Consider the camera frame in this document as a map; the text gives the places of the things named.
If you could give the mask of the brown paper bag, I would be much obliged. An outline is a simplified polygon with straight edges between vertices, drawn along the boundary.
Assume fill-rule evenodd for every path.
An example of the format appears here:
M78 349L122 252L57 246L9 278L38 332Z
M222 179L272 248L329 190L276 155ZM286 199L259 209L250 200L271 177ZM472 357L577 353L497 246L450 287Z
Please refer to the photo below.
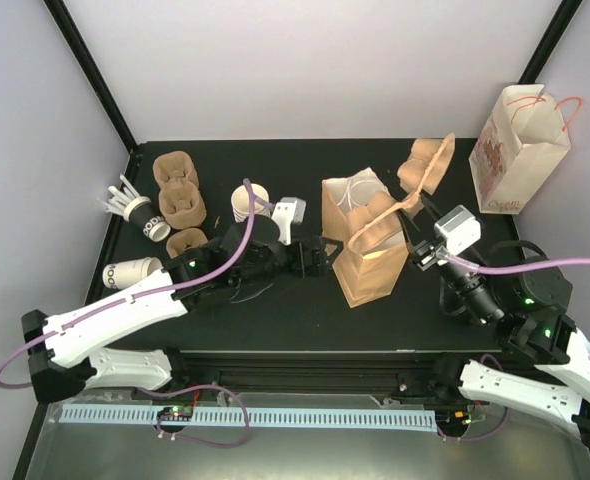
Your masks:
M408 257L396 200L371 168L322 181L322 233L342 252L333 270L350 307L391 294Z

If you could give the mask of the stack of paper cups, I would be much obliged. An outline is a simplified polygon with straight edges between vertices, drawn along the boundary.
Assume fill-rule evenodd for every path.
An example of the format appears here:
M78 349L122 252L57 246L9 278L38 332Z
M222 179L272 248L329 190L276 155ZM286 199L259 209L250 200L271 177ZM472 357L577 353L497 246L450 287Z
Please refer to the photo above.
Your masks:
M252 183L252 189L256 197L254 204L255 214L271 217L272 206L268 191L261 185ZM231 194L231 207L236 223L243 222L250 213L250 201L248 191L244 185L236 188Z

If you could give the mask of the cup holding white stirrers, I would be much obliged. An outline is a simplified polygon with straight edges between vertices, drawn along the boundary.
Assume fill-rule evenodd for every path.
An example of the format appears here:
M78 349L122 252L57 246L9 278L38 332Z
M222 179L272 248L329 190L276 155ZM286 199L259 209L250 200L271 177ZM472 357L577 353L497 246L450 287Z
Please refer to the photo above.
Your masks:
M171 232L170 225L146 196L132 200L124 209L123 216L128 223L153 242L163 241Z

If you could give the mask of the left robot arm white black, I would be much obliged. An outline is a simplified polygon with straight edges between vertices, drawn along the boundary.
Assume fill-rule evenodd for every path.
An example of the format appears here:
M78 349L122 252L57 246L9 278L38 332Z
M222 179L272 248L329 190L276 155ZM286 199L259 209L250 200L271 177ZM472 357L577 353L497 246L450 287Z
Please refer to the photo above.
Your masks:
M77 310L48 316L33 310L21 318L28 345L30 385L40 403L54 403L91 388L135 387L182 397L190 376L169 347L114 350L112 343L198 308L234 302L254 283L270 285L281 275L322 277L343 250L339 240L296 238L290 244L251 240L234 264L241 237L229 233L168 260L135 285Z

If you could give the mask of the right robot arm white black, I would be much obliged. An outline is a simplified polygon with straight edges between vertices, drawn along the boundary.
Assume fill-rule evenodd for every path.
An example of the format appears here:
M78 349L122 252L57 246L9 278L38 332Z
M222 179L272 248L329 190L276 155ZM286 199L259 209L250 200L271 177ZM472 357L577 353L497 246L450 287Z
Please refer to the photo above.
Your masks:
M441 213L429 195L419 204L434 219L434 237L409 247L411 262L433 271L458 302L455 315L468 313L480 326L492 325L501 351L554 378L543 383L487 366L483 359L443 354L428 382L432 396L496 403L546 420L590 449L590 341L568 316L571 283L536 244L526 240L495 243L488 255L513 250L515 266L488 265L474 245L478 219L465 206Z

